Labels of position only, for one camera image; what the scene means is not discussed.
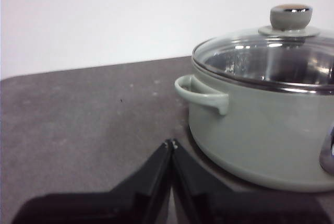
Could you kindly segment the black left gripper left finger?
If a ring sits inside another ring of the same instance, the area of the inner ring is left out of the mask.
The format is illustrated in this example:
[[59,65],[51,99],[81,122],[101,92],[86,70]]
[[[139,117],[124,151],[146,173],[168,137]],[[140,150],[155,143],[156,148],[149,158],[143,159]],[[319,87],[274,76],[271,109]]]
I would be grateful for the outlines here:
[[172,142],[164,141],[110,191],[32,198],[21,206],[13,223],[165,223],[172,149]]

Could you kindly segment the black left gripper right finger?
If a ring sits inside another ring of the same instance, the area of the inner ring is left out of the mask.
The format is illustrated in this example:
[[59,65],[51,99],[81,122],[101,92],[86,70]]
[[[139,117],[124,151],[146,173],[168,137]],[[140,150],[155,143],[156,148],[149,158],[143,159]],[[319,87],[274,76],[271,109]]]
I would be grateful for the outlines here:
[[317,199],[282,191],[237,192],[203,168],[176,140],[173,187],[189,223],[329,223]]

